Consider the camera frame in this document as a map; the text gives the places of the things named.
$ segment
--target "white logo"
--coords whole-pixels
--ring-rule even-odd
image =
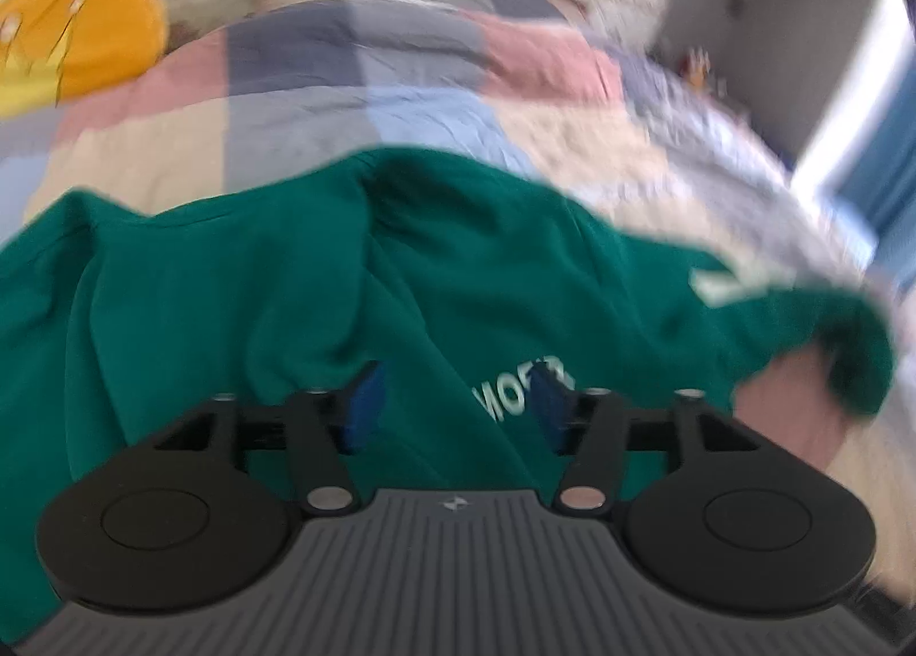
[[[461,496],[455,496],[453,499],[443,501],[443,507],[446,507],[447,510],[453,511],[455,513],[458,513],[468,505],[471,505],[471,502],[467,499],[462,499]]]

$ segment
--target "silver screw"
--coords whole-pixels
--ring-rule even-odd
[[[605,494],[590,485],[574,485],[560,493],[560,503],[566,508],[574,508],[577,511],[601,508],[606,500]]]
[[[322,485],[310,490],[306,500],[312,508],[322,511],[340,511],[353,503],[353,494],[340,485]]]

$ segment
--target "orange object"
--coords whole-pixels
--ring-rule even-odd
[[[162,0],[4,0],[0,117],[134,78],[165,41]]]

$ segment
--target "green shirt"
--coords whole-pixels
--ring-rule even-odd
[[[728,409],[736,382],[818,336],[837,350],[836,391],[876,412],[890,345],[858,297],[780,290],[711,309],[694,269],[725,270],[431,150],[363,152],[151,218],[68,194],[0,253],[0,639],[56,606],[33,542],[49,500],[215,393],[278,403],[385,362],[379,428],[347,459],[364,497],[551,494],[564,460],[525,412],[538,359],[640,406],[695,388]],[[280,464],[257,465],[282,485]],[[638,489],[654,467],[631,470]]]

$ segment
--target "pink square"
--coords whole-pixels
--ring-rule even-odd
[[[224,98],[228,92],[226,31],[221,29],[182,46],[134,81],[64,106],[54,142],[66,144],[87,129]]]
[[[514,23],[465,13],[478,23],[487,44],[487,76],[481,92],[527,101],[623,104],[620,68],[592,49],[569,26]]]

